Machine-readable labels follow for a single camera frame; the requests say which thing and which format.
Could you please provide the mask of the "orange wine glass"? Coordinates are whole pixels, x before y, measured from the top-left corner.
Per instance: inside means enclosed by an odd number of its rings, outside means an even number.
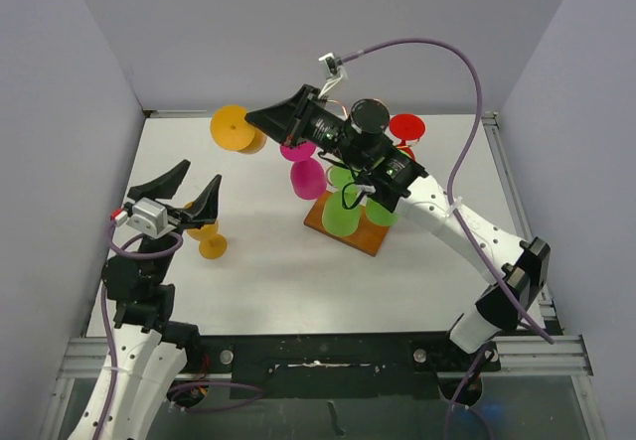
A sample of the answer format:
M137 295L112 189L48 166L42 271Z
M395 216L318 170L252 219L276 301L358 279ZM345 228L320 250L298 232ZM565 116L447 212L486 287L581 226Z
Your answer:
M250 125L245 120L246 115L247 109L239 105L226 105L214 113L210 132L219 147L247 155L264 147L266 135Z
M206 259L218 259L228 249L228 241L219 233L217 220L198 228L186 229L185 233L199 243L199 252Z

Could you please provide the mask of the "orange wine glass front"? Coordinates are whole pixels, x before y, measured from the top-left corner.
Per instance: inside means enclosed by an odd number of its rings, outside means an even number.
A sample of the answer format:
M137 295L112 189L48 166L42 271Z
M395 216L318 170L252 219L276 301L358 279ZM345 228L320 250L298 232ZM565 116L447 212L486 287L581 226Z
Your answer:
M214 113L210 132L219 147L247 155L264 147L266 135L250 125L245 120L246 115L247 109L239 105L226 105Z

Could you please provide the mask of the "pink plastic wine glass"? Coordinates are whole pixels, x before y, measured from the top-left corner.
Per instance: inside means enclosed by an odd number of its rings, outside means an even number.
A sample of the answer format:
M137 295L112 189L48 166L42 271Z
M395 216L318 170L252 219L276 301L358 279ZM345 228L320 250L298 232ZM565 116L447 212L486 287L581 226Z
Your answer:
M316 200L326 191L327 180L323 166L313 158L316 146L310 142L294 148L281 146L283 158L292 163L290 182L294 194L302 200Z

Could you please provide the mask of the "green wine glass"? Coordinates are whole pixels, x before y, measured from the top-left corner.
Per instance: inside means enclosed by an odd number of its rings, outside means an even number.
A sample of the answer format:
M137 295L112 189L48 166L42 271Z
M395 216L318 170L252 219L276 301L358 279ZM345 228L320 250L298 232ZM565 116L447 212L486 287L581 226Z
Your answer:
M322 214L324 229L331 235L346 237L359 227L361 207L357 202L359 191L348 169L333 167L328 172L328 182L335 192L328 196Z
M370 198L367 198L365 213L368 220L378 226L393 226L399 220L399 215L390 212Z

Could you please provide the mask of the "red plastic wine glass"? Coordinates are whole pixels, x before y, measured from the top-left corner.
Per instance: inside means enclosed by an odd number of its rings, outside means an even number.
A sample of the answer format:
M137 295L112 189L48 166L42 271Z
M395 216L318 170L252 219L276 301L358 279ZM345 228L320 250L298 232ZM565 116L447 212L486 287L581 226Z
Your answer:
M396 114L390 120L389 130L396 139L396 147L411 159L415 159L412 147L425 134L426 125L424 121L414 114Z

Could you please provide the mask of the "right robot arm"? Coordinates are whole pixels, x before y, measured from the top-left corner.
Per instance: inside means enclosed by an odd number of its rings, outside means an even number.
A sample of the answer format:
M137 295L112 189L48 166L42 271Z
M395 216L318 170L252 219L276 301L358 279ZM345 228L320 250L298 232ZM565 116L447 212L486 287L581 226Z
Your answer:
M292 97L246 114L246 122L281 146L309 142L354 173L360 194L410 220L482 273L488 288L449 330L445 362L464 369L478 350L518 327L546 283L550 246L510 234L448 192L423 166L400 151L386 130L388 109L376 99L355 102L346 118L326 107L319 90L302 86Z

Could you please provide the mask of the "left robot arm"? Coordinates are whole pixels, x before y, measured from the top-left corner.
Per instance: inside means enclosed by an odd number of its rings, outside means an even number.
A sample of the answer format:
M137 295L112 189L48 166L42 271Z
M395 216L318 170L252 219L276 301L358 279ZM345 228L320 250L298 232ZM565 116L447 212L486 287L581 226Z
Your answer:
M113 254L101 268L99 295L107 354L73 439L145 438L177 374L203 363L200 331L172 321L176 288L164 281L184 232L218 217L220 175L188 206L171 205L190 165L184 159L129 188L110 216Z

